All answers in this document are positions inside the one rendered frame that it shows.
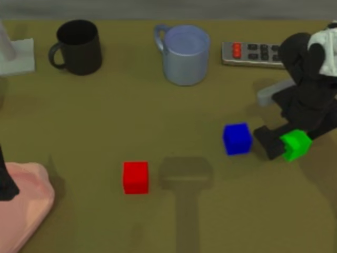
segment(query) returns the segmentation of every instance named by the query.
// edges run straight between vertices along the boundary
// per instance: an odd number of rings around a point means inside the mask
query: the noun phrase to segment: mug handle
[[[49,50],[49,53],[48,53],[48,59],[49,59],[49,62],[51,63],[51,65],[59,70],[62,70],[65,68],[65,63],[63,64],[57,64],[55,63],[55,54],[57,52],[57,50],[61,49],[63,45],[60,43],[60,42],[57,42],[55,45],[53,45],[51,47],[51,49]]]
[[[171,28],[167,25],[156,25],[154,27],[153,30],[154,42],[156,43],[160,52],[164,51],[164,44],[162,38],[160,37],[160,33],[161,32],[166,33],[169,29]]]

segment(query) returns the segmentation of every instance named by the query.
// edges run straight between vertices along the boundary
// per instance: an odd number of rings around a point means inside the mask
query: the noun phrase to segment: teddy bear ear
[[[326,26],[327,29],[337,28],[337,20],[333,20],[329,25]]]
[[[324,47],[319,43],[312,44],[304,59],[304,69],[311,78],[318,78],[325,61]]]

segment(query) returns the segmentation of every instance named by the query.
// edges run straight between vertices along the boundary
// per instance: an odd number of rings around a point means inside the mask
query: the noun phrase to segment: black mug
[[[55,68],[75,75],[89,75],[102,66],[102,52],[97,27],[90,21],[73,20],[63,24],[56,33],[58,42],[49,50],[49,62]],[[63,64],[55,63],[61,50]]]

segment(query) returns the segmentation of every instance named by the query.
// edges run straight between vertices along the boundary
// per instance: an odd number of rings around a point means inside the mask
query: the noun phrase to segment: red cube
[[[125,162],[123,170],[123,187],[125,194],[147,194],[148,163]]]

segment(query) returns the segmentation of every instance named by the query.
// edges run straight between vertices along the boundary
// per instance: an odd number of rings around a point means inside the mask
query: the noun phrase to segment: blue mug handle
[[[154,42],[156,43],[160,52],[164,51],[163,39],[160,36],[160,33],[166,33],[170,29],[167,25],[156,25],[153,30]]]

